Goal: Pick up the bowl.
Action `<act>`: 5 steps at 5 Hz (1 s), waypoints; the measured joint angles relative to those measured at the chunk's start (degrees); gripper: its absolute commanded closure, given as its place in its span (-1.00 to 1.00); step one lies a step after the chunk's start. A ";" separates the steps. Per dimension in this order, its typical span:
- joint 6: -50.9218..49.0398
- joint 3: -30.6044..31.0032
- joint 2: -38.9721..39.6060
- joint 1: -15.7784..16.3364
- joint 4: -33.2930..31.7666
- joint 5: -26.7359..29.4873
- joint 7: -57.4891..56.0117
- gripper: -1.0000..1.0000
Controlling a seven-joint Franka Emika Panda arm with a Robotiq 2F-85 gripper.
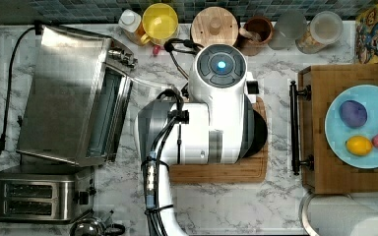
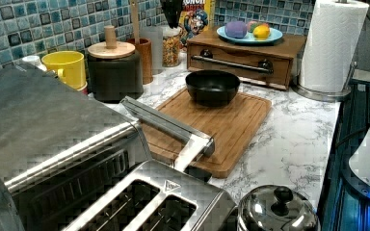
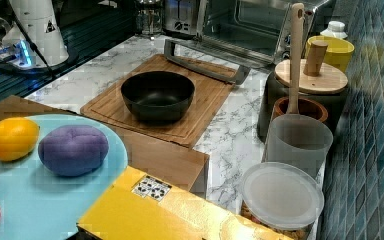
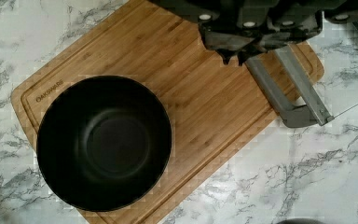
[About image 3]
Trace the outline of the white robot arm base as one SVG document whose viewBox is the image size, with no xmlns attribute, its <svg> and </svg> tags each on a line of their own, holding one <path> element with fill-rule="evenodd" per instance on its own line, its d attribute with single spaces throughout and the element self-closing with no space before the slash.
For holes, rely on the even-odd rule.
<svg viewBox="0 0 384 240">
<path fill-rule="evenodd" d="M 12 24 L 0 17 L 0 60 L 21 71 L 56 70 L 74 55 L 63 41 L 52 0 L 7 0 Z"/>
</svg>

